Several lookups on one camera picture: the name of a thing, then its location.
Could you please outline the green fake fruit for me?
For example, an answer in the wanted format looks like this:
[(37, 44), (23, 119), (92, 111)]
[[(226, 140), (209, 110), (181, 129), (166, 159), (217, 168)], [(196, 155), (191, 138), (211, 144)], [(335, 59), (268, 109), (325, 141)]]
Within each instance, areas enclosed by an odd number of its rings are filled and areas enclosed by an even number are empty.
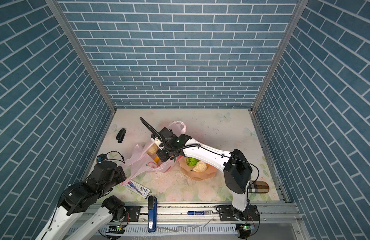
[(189, 158), (187, 157), (186, 158), (186, 164), (189, 166), (189, 167), (195, 167), (196, 164), (199, 162), (198, 159), (195, 159), (195, 158)]

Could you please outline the pink plastic bag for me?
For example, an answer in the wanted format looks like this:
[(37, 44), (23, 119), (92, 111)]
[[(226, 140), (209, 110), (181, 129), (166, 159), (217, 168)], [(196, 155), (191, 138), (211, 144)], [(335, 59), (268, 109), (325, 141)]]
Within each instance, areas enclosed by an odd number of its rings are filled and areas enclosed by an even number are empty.
[(149, 140), (143, 147), (137, 144), (134, 147), (132, 156), (126, 160), (125, 166), (131, 166), (130, 176), (122, 183), (122, 185), (127, 185), (131, 180), (142, 173), (149, 172), (161, 172), (166, 173), (172, 169), (175, 164), (182, 158), (181, 155), (176, 157), (174, 160), (167, 160), (164, 163), (156, 163), (154, 158), (157, 156), (153, 154), (150, 156), (148, 154), (149, 149), (154, 145), (154, 143)]

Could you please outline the cream fake pear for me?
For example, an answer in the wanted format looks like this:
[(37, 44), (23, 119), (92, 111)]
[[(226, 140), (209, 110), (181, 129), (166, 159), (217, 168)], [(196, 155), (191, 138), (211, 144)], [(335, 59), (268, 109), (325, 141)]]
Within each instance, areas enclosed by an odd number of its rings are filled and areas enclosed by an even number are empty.
[(193, 168), (194, 172), (202, 173), (205, 172), (208, 168), (208, 164), (203, 161), (198, 161)]

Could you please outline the peach scalloped bowl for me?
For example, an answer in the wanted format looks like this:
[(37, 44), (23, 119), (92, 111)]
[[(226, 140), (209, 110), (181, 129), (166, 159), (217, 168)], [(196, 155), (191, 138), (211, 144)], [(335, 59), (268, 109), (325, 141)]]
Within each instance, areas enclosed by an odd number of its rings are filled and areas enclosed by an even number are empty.
[(206, 171), (204, 171), (204, 172), (194, 172), (193, 167), (190, 167), (186, 164), (186, 158), (185, 157), (182, 157), (179, 160), (179, 163), (180, 163), (181, 172), (185, 176), (187, 176), (188, 178), (190, 178), (190, 179), (192, 179), (196, 182), (212, 179), (212, 178), (215, 177), (216, 172), (218, 171), (218, 169), (216, 169), (215, 167), (213, 167), (211, 165), (208, 165)]

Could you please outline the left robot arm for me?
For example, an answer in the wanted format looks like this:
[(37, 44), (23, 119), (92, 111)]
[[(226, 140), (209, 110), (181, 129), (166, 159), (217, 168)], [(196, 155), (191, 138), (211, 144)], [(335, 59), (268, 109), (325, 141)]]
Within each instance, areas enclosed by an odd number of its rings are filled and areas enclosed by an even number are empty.
[[(52, 217), (36, 239), (63, 239), (68, 230), (91, 205), (126, 179), (123, 168), (116, 163), (102, 161), (96, 164), (85, 180), (70, 185), (64, 190)], [(103, 201), (89, 220), (70, 234), (67, 239), (88, 240), (106, 224), (112, 221), (123, 221), (128, 216), (125, 203), (116, 196), (110, 196)]]

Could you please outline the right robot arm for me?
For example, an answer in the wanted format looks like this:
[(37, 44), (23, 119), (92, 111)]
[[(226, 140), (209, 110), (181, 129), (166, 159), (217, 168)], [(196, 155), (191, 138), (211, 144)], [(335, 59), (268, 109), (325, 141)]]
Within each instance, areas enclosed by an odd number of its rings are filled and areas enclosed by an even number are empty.
[(160, 132), (153, 129), (151, 132), (152, 142), (159, 147), (157, 154), (161, 161), (174, 160), (181, 155), (215, 167), (223, 172), (225, 184), (232, 191), (232, 207), (239, 212), (247, 209), (247, 191), (253, 169), (242, 151), (218, 150), (186, 134), (177, 136), (168, 128)]

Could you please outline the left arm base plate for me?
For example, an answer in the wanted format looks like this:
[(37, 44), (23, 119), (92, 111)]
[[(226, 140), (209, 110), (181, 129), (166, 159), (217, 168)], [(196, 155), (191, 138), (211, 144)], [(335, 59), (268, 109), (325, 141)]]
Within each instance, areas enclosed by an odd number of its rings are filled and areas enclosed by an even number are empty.
[(124, 206), (124, 214), (121, 218), (122, 223), (136, 223), (139, 221), (141, 206)]

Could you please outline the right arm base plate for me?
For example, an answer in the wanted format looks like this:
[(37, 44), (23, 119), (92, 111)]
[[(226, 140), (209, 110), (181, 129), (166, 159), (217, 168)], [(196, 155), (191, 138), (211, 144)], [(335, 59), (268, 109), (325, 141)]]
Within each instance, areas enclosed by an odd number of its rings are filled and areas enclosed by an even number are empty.
[(237, 210), (233, 206), (219, 205), (216, 207), (220, 221), (260, 221), (260, 214), (256, 205), (248, 204), (243, 212)]

